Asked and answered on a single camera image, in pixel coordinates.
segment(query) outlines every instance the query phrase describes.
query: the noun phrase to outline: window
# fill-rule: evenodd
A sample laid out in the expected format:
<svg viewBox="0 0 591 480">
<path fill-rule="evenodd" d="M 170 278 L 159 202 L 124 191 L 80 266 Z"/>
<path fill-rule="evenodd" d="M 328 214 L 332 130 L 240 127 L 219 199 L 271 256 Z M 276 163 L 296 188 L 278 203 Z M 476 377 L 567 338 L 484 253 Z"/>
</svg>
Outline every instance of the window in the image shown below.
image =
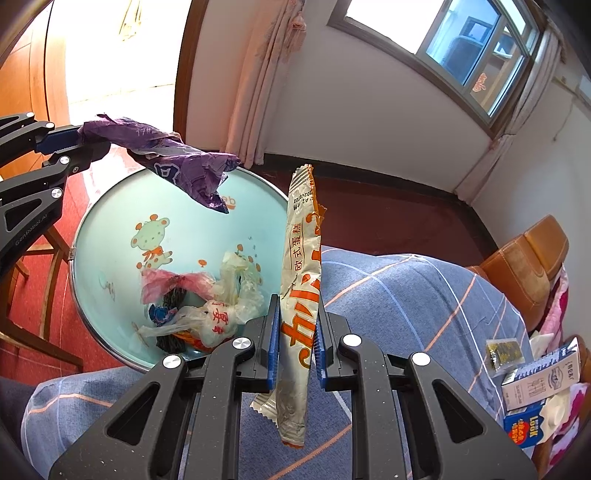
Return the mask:
<svg viewBox="0 0 591 480">
<path fill-rule="evenodd" d="M 540 38 L 525 0 L 337 0 L 329 25 L 415 68 L 491 132 Z"/>
</svg>

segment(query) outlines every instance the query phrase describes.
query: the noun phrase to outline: blue gripper pad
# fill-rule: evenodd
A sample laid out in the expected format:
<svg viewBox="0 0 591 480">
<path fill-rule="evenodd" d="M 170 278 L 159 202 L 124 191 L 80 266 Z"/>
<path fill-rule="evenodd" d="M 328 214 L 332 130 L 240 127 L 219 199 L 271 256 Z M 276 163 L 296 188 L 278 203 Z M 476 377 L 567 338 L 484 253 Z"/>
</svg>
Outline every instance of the blue gripper pad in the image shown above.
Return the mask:
<svg viewBox="0 0 591 480">
<path fill-rule="evenodd" d="M 314 333 L 314 359 L 316 360 L 316 376 L 320 382 L 320 388 L 326 388 L 326 347 L 322 336 L 322 323 L 316 320 L 316 332 Z"/>
<path fill-rule="evenodd" d="M 37 144 L 35 151 L 44 155 L 51 155 L 54 152 L 77 145 L 79 142 L 79 128 L 79 126 L 73 127 L 71 125 L 56 128 L 53 132 L 49 132 L 46 137 Z"/>
<path fill-rule="evenodd" d="M 279 324 L 281 323 L 281 308 L 279 300 L 275 304 L 275 312 L 269 312 L 272 317 L 271 341 L 269 345 L 269 361 L 267 368 L 267 385 L 269 391 L 275 389 L 277 384 L 277 366 L 279 363 Z"/>
</svg>

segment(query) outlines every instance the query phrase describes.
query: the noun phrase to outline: baseboard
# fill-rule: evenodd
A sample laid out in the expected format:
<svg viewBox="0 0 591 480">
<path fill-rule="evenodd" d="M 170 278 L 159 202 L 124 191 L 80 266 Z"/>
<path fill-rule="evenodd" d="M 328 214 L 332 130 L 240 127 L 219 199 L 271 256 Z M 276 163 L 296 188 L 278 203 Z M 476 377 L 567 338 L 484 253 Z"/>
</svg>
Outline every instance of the baseboard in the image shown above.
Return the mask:
<svg viewBox="0 0 591 480">
<path fill-rule="evenodd" d="M 383 186 L 436 198 L 453 206 L 454 211 L 476 241 L 480 253 L 484 258 L 498 250 L 492 235 L 482 223 L 482 220 L 467 203 L 456 195 L 416 181 L 402 179 L 385 173 L 378 173 L 359 167 L 351 167 L 327 161 L 311 160 L 309 158 L 292 157 L 274 153 L 265 154 L 265 164 L 253 166 L 252 171 L 294 171 L 297 167 L 309 163 L 314 167 L 314 175 L 333 179 L 358 181 L 371 185 Z"/>
</svg>

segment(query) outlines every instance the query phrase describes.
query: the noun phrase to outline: dark fabric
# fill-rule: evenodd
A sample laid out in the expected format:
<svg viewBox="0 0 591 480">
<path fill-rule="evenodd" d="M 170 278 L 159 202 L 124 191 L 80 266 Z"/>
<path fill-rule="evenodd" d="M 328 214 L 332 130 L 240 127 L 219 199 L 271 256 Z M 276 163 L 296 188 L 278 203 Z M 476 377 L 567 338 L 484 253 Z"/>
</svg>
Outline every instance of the dark fabric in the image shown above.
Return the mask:
<svg viewBox="0 0 591 480">
<path fill-rule="evenodd" d="M 41 480 L 22 454 L 21 421 L 35 387 L 0 377 L 1 478 Z"/>
<path fill-rule="evenodd" d="M 35 387 L 0 377 L 0 421 L 18 448 L 21 445 L 21 422 Z"/>
</svg>

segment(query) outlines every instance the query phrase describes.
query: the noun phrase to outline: white plastic bag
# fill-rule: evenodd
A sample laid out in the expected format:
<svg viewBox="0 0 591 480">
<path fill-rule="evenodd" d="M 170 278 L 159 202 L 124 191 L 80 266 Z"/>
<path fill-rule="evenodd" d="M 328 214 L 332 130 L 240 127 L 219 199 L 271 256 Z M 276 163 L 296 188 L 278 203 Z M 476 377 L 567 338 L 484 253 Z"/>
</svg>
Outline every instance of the white plastic bag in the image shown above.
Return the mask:
<svg viewBox="0 0 591 480">
<path fill-rule="evenodd" d="M 259 290 L 260 276 L 247 259 L 233 252 L 224 255 L 220 276 L 221 279 L 212 287 L 213 300 L 203 307 L 184 306 L 169 324 L 162 327 L 141 326 L 139 334 L 143 337 L 178 334 L 197 349 L 205 351 L 233 337 L 240 325 L 262 313 L 264 298 Z"/>
</svg>

